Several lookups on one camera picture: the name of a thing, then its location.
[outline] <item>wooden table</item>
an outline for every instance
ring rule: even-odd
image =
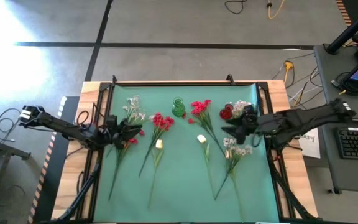
[[[182,81],[161,81],[163,82],[182,82]],[[287,98],[287,92],[283,81],[281,80],[243,80],[237,82],[268,82],[270,98],[273,104],[274,112],[287,110],[290,108],[290,104]],[[98,99],[100,82],[84,82],[83,88],[81,91],[80,102],[78,104],[77,115],[81,111],[88,111],[91,114],[92,105]],[[103,98],[101,111],[104,111],[106,107],[106,98]],[[291,142],[291,145],[299,146],[298,141]],[[68,147],[67,153],[78,149],[80,145],[78,142],[71,142]],[[71,155],[65,161],[65,165],[62,172],[62,178],[60,180],[60,185],[57,193],[57,198],[55,201],[55,206],[53,208],[52,218],[58,218],[66,208],[72,203],[76,196],[76,183],[78,175],[83,171],[86,160],[86,150],[79,151]],[[298,200],[302,205],[315,217],[318,216],[316,205],[314,204],[313,194],[310,188],[308,174],[306,172],[305,163],[303,162],[302,152],[297,149],[292,149],[287,147],[283,150],[283,156],[285,161],[285,166],[287,170],[287,176],[292,192],[296,195]],[[288,207],[285,201],[285,195],[280,191],[280,198],[283,207],[283,214],[285,217],[289,217]],[[89,206],[90,192],[85,198],[85,207],[83,210],[83,215],[86,216]]]

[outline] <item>desk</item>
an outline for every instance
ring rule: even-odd
[[[341,48],[336,55],[330,55],[325,51],[324,46],[314,47],[326,101],[329,102],[340,97],[356,111],[355,118],[358,119],[358,96],[339,96],[338,90],[331,84],[331,80],[339,74],[350,72],[357,65],[355,52],[355,48],[346,47]],[[358,160],[341,159],[339,157],[333,130],[335,127],[358,127],[358,121],[348,124],[326,124],[321,127],[334,188],[336,190],[358,191]]]
[[[175,81],[161,81],[161,83],[174,83]],[[222,81],[207,81],[210,83],[219,83]],[[255,80],[246,80],[238,82],[256,82]],[[81,111],[88,111],[91,114],[92,104],[97,101],[99,94],[99,86],[101,82],[84,82],[83,89],[81,91],[80,101],[78,104],[77,115]],[[268,87],[270,91],[270,98],[273,104],[274,111],[289,109],[289,103],[287,93],[285,91],[284,83],[281,80],[269,80]],[[104,111],[106,107],[106,98],[103,98],[101,111]],[[75,141],[69,143],[67,153],[79,148],[79,144]],[[53,208],[52,218],[58,218],[66,208],[72,203],[76,195],[76,183],[78,175],[83,171],[85,166],[87,151],[79,151],[76,154],[71,155],[64,164],[62,176],[60,179],[60,185],[57,192],[55,206]],[[303,162],[303,156],[301,151],[286,148],[283,151],[286,170],[288,174],[288,180],[290,187],[299,201],[305,206],[305,208],[314,216],[318,216],[316,206],[314,204],[314,198],[310,189],[310,183],[308,180],[308,174],[306,172],[305,163]],[[288,209],[285,203],[285,196],[280,190],[280,199],[283,206],[283,214],[288,217]],[[83,216],[87,215],[89,206],[90,194],[88,193],[85,198],[85,209],[83,210]]]

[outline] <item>black floor stripe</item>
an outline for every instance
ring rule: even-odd
[[[269,44],[176,44],[176,43],[102,43],[101,47],[123,48],[179,48],[179,49],[299,49],[313,50],[314,45],[269,45]]]
[[[23,47],[94,47],[91,42],[15,42],[15,46]]]
[[[91,60],[89,61],[88,70],[86,71],[85,80],[84,81],[91,81],[93,76],[94,66],[96,65],[96,59],[98,59],[98,54],[100,50],[100,45],[103,40],[104,31],[106,30],[107,21],[109,20],[109,13],[112,7],[113,0],[108,0],[106,9],[104,10],[102,23],[100,24],[98,38],[96,39],[96,45],[93,49]]]

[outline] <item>paper label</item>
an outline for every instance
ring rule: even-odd
[[[349,131],[358,131],[358,128],[347,128]]]

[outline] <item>gray desk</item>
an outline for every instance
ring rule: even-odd
[[[356,49],[348,47],[341,49],[337,55],[330,55],[326,53],[323,46],[314,47],[326,101],[340,97],[348,102],[350,107],[358,113],[358,97],[339,96],[338,90],[331,84],[331,80],[335,79],[340,73],[350,72],[357,65],[357,60],[353,56],[355,51]],[[326,124],[321,128],[323,133],[322,141],[326,147],[333,185],[338,190],[358,191],[358,161],[339,157],[334,128],[341,126],[358,127],[358,121],[353,121],[351,124]]]

